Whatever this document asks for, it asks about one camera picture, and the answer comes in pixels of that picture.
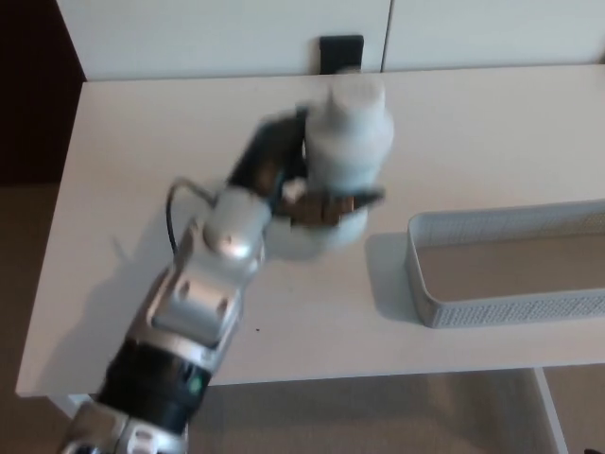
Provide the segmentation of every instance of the beige carpet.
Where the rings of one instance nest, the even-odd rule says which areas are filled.
[[[0,189],[0,453],[52,453],[67,425],[44,399],[13,392],[56,194]],[[605,369],[548,376],[569,452],[605,450]],[[553,452],[525,371],[216,387],[191,439],[193,454]]]

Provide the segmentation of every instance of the cabinet door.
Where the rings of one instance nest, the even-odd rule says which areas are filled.
[[[88,80],[305,74],[320,35],[362,34],[378,71],[389,0],[59,0]]]
[[[597,62],[603,0],[393,0],[385,69]]]

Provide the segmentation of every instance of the white bottle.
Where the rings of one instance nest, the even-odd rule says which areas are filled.
[[[392,141],[382,82],[369,75],[335,76],[328,99],[306,121],[308,188],[349,193],[372,187]],[[361,236],[367,221],[368,211],[361,210],[316,239],[324,247],[341,246]]]

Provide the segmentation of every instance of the white basket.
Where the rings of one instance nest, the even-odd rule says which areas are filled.
[[[425,213],[407,231],[406,270],[427,326],[605,315],[605,201]]]

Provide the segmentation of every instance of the white table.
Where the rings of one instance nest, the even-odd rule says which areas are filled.
[[[425,328],[406,290],[404,232],[426,210],[603,197],[605,67],[378,77],[396,128],[380,176],[387,202],[347,249],[266,265],[213,384],[538,368],[552,407],[540,367],[605,362],[605,318]],[[70,411],[79,394],[98,388],[171,258],[163,214],[170,182],[224,177],[262,116],[322,96],[327,79],[84,84],[18,394],[49,395]],[[177,225],[197,209],[181,199]],[[549,416],[560,437],[554,407]]]

